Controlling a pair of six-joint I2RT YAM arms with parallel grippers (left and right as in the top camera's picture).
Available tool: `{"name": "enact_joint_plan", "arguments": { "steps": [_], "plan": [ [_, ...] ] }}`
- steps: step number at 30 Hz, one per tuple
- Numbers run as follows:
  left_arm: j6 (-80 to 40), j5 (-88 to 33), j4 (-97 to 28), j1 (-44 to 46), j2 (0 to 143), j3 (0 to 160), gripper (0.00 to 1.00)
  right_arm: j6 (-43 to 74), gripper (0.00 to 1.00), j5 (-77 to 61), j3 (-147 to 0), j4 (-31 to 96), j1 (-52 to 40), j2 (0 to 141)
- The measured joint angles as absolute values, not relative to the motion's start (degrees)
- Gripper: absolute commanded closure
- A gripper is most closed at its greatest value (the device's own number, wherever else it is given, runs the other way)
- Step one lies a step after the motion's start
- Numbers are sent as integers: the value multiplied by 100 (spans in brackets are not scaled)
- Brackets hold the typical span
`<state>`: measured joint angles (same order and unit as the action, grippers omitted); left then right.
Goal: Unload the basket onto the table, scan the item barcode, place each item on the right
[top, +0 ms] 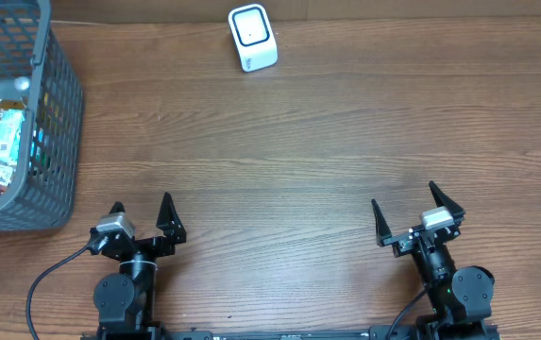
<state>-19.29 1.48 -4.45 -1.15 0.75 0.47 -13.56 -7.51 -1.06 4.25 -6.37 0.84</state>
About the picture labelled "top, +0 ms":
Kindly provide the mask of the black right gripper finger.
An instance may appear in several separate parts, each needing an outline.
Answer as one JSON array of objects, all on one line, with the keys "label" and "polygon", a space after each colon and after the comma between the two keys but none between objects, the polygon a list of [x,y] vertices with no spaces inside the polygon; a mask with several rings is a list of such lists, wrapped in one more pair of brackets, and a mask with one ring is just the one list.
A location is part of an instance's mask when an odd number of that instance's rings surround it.
[{"label": "black right gripper finger", "polygon": [[454,220],[465,219],[465,209],[446,195],[434,181],[429,182],[432,197],[437,207],[444,207]]},{"label": "black right gripper finger", "polygon": [[384,247],[386,242],[392,237],[392,233],[377,200],[372,199],[371,204],[375,217],[376,242],[378,246]]}]

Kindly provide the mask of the yellow liquid bottle grey cap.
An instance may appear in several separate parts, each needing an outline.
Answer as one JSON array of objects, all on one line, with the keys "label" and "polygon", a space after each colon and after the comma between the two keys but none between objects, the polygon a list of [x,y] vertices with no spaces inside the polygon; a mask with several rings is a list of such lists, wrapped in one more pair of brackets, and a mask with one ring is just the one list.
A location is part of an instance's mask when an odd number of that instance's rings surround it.
[{"label": "yellow liquid bottle grey cap", "polygon": [[30,89],[30,78],[27,76],[19,76],[13,80],[14,89],[21,95],[26,95]]}]

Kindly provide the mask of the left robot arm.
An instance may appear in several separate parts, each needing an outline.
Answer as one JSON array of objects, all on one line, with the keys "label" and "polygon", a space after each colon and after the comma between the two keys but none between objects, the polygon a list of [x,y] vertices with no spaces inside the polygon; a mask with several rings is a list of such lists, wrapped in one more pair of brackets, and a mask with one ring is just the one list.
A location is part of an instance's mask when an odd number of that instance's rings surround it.
[{"label": "left robot arm", "polygon": [[119,271],[101,279],[93,290],[98,311],[96,339],[167,339],[154,319],[157,259],[172,256],[187,241],[187,232],[169,193],[163,195],[156,228],[161,235],[138,239],[135,226],[117,201],[90,229],[86,249],[119,263]]}]

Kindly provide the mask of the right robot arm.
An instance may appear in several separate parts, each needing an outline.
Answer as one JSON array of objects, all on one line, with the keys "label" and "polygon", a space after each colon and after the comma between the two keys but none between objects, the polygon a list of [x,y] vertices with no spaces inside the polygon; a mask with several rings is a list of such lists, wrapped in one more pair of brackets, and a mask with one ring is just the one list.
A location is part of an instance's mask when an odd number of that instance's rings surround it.
[{"label": "right robot arm", "polygon": [[395,257],[410,255],[423,289],[385,331],[369,329],[375,339],[499,340],[492,315],[494,275],[482,266],[458,268],[447,242],[460,236],[465,209],[431,181],[436,207],[420,214],[420,224],[394,235],[380,209],[371,201],[379,247],[391,247]]}]

